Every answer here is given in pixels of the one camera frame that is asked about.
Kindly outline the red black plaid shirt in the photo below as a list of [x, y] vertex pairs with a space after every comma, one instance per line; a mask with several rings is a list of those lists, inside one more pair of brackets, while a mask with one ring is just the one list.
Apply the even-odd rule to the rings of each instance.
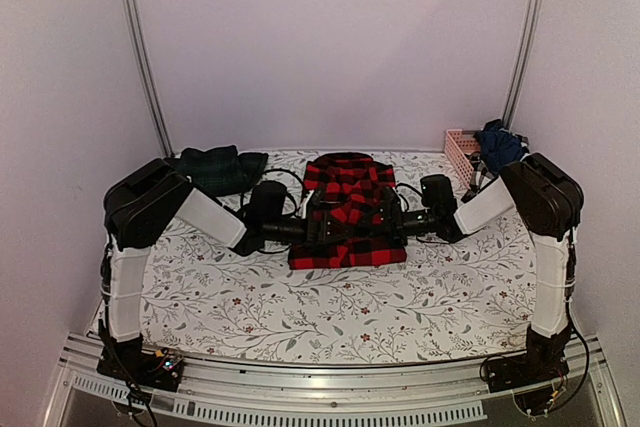
[[407, 259], [401, 241], [376, 232], [388, 225], [382, 204], [385, 189], [396, 187], [392, 166], [364, 153], [324, 154], [307, 163], [303, 182], [306, 193], [321, 195], [309, 217], [324, 222], [330, 235], [346, 237], [292, 246], [292, 270], [378, 267]]

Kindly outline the dark green plaid skirt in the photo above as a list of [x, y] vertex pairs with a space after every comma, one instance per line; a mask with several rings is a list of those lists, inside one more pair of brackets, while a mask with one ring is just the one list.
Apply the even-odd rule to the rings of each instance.
[[207, 195], [222, 197], [248, 192], [262, 177], [268, 159], [267, 153], [239, 153], [230, 145], [206, 151], [186, 148], [166, 161]]

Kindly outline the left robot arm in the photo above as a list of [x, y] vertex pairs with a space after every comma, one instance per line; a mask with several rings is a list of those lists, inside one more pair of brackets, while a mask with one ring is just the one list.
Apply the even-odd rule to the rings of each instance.
[[146, 355], [125, 342], [141, 336], [139, 310], [147, 258], [173, 220], [242, 255], [259, 250], [266, 241], [324, 247], [342, 240], [329, 228], [327, 212], [314, 215], [312, 209], [320, 206], [318, 192], [304, 199], [302, 218], [274, 214], [265, 200], [250, 201], [233, 211], [162, 158], [111, 187], [103, 206], [108, 242], [101, 268], [106, 305], [102, 330], [119, 343], [108, 359], [128, 381], [141, 380], [149, 370]]

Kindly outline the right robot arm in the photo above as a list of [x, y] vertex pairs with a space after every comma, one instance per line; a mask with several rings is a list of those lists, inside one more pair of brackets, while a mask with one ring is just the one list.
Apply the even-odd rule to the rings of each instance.
[[576, 231], [584, 194], [579, 184], [547, 157], [529, 154], [504, 166], [471, 200], [460, 204], [450, 179], [432, 174], [421, 179], [423, 207], [404, 211], [396, 190], [383, 190], [383, 235], [405, 245], [410, 236], [434, 234], [456, 243], [502, 214], [516, 210], [533, 243], [536, 258], [536, 301], [526, 342], [528, 353], [517, 362], [517, 374], [537, 383], [552, 371], [551, 346], [566, 344], [573, 331], [569, 302], [576, 281]]

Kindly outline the floral patterned table mat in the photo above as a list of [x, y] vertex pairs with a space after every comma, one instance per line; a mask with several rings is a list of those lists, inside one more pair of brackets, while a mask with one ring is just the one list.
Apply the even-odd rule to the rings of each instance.
[[302, 364], [467, 359], [521, 350], [536, 301], [515, 211], [449, 244], [412, 236], [402, 263], [292, 270], [173, 220], [151, 248], [139, 310], [148, 348]]

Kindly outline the grey white plaid cloth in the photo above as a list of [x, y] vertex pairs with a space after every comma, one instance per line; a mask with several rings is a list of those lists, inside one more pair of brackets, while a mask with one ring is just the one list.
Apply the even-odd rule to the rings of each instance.
[[469, 188], [462, 197], [462, 202], [467, 203], [476, 197], [496, 177], [483, 160], [471, 163], [473, 170], [469, 181]]

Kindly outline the pink plastic basket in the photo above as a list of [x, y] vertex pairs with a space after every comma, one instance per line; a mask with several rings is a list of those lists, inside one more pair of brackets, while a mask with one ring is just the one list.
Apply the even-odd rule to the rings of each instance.
[[469, 186], [474, 167], [470, 156], [480, 151], [480, 145], [472, 130], [448, 129], [444, 134], [444, 153], [460, 181]]

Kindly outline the dark blue garment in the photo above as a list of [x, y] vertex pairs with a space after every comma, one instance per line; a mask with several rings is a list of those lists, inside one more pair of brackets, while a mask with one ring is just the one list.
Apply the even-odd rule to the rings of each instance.
[[487, 122], [474, 138], [480, 146], [481, 160], [494, 175], [530, 153], [528, 138], [508, 130], [501, 119]]

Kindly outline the front aluminium rail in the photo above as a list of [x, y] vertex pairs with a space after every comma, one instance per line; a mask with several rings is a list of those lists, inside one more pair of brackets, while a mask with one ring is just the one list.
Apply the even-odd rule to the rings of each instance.
[[47, 426], [626, 426], [596, 337], [566, 348], [569, 373], [504, 391], [479, 359], [379, 366], [300, 366], [185, 356], [174, 392], [149, 404], [102, 376], [101, 343], [70, 335]]

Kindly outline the left aluminium frame post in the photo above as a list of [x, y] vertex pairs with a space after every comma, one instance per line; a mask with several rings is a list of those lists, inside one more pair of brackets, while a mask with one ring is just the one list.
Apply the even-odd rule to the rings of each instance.
[[151, 62], [146, 47], [143, 26], [137, 0], [122, 0], [134, 59], [138, 68], [143, 94], [149, 109], [152, 126], [159, 147], [165, 157], [173, 157], [175, 152], [170, 139], [164, 113], [162, 111]]

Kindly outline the aluminium frame post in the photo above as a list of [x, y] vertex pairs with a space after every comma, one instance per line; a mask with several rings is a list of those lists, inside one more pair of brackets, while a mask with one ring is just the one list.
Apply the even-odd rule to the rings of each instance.
[[143, 94], [149, 109], [152, 126], [159, 147], [165, 157], [173, 157], [175, 152], [170, 139], [164, 113], [162, 111], [151, 62], [146, 47], [143, 26], [137, 0], [122, 0], [134, 59], [138, 68]]
[[533, 49], [536, 29], [543, 0], [527, 0], [522, 32], [517, 50], [514, 69], [511, 75], [502, 121], [507, 128], [513, 125], [519, 98], [525, 80], [529, 58]]

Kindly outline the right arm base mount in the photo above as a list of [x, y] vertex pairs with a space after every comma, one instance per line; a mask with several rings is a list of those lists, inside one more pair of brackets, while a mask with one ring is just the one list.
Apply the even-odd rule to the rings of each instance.
[[491, 393], [528, 387], [512, 399], [527, 417], [548, 415], [563, 392], [569, 368], [565, 343], [549, 339], [527, 341], [523, 354], [492, 355], [479, 368], [480, 379]]

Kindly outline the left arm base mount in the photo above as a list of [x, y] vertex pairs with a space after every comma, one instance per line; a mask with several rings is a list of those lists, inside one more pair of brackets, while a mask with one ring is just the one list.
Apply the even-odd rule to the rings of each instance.
[[104, 344], [97, 372], [139, 386], [177, 392], [182, 380], [183, 356], [175, 350], [160, 348], [145, 352], [142, 337]]

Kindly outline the right aluminium frame post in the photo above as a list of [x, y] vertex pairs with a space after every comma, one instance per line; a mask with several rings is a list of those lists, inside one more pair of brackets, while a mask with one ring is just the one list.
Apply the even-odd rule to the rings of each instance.
[[522, 32], [517, 50], [514, 69], [511, 75], [502, 121], [507, 128], [513, 125], [519, 98], [525, 80], [529, 58], [533, 49], [536, 29], [543, 0], [527, 0]]

